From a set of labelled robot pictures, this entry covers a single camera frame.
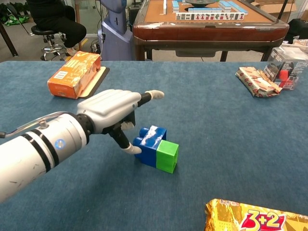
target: black pants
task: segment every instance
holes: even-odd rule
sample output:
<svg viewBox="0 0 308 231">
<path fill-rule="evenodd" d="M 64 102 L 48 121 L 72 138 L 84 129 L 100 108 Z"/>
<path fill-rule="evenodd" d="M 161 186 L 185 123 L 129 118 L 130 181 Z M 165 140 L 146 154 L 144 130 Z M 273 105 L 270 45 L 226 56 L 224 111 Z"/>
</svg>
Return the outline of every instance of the black pants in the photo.
<svg viewBox="0 0 308 231">
<path fill-rule="evenodd" d="M 48 18 L 34 18 L 35 23 L 41 30 L 54 30 L 66 35 L 65 47 L 74 47 L 86 36 L 86 28 L 75 22 L 75 10 L 71 6 L 65 6 L 65 16 Z"/>
</svg>

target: green toy block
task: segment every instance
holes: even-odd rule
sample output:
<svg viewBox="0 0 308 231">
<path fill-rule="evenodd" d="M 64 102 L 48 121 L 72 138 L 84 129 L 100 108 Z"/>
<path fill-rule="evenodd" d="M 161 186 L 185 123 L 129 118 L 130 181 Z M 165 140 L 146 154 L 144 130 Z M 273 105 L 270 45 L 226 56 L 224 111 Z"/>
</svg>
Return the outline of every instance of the green toy block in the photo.
<svg viewBox="0 0 308 231">
<path fill-rule="evenodd" d="M 178 161 L 179 145 L 162 140 L 156 150 L 156 168 L 173 173 Z"/>
</svg>

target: white robotic arm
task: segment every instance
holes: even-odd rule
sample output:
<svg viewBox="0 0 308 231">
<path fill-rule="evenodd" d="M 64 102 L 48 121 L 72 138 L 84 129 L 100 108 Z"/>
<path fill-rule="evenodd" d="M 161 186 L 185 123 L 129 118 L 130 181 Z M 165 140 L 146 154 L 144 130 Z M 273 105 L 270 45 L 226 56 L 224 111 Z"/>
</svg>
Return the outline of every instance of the white robotic arm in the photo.
<svg viewBox="0 0 308 231">
<path fill-rule="evenodd" d="M 141 152 L 123 130 L 135 126 L 134 111 L 152 99 L 162 99 L 158 90 L 143 94 L 128 90 L 105 90 L 77 106 L 77 114 L 57 112 L 36 119 L 12 133 L 35 124 L 39 127 L 0 145 L 0 202 L 11 197 L 89 143 L 91 134 L 109 134 L 129 154 Z"/>
</svg>

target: orange box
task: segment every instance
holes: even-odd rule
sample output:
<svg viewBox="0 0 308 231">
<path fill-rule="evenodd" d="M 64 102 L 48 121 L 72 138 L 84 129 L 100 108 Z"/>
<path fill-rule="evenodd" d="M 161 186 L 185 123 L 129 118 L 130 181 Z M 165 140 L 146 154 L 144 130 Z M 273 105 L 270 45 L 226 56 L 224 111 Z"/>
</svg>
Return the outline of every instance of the orange box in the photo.
<svg viewBox="0 0 308 231">
<path fill-rule="evenodd" d="M 51 94 L 77 99 L 101 68 L 101 57 L 78 51 L 47 82 Z"/>
</svg>

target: gold snack package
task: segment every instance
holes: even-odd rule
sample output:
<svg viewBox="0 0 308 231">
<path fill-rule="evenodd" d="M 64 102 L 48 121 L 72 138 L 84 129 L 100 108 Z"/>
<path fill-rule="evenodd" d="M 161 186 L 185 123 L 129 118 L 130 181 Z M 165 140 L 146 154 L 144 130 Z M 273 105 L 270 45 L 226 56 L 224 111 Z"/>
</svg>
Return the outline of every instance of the gold snack package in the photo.
<svg viewBox="0 0 308 231">
<path fill-rule="evenodd" d="M 256 97 L 272 97 L 280 94 L 282 88 L 272 82 L 263 71 L 257 71 L 254 67 L 240 67 L 236 76 Z"/>
<path fill-rule="evenodd" d="M 205 207 L 205 231 L 308 231 L 308 216 L 213 199 Z"/>
</svg>

